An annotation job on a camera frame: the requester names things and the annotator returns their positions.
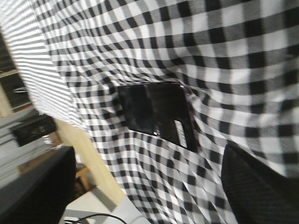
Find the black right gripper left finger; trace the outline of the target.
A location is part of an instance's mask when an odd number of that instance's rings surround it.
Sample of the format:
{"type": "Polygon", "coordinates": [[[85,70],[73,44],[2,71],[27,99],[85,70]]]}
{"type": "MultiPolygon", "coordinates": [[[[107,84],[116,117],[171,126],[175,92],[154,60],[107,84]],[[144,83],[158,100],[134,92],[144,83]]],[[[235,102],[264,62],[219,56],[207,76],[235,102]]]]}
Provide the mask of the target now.
{"type": "Polygon", "coordinates": [[[0,189],[2,224],[58,224],[70,202],[76,176],[75,152],[63,147],[0,189]]]}

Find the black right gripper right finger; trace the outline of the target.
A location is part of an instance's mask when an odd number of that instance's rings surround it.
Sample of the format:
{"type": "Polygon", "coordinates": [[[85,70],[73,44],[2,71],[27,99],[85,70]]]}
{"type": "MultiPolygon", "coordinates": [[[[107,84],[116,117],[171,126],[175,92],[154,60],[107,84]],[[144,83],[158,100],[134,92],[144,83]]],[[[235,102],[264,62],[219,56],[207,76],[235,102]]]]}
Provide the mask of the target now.
{"type": "Polygon", "coordinates": [[[299,180],[280,175],[244,150],[227,144],[221,182],[239,224],[297,224],[299,180]]]}

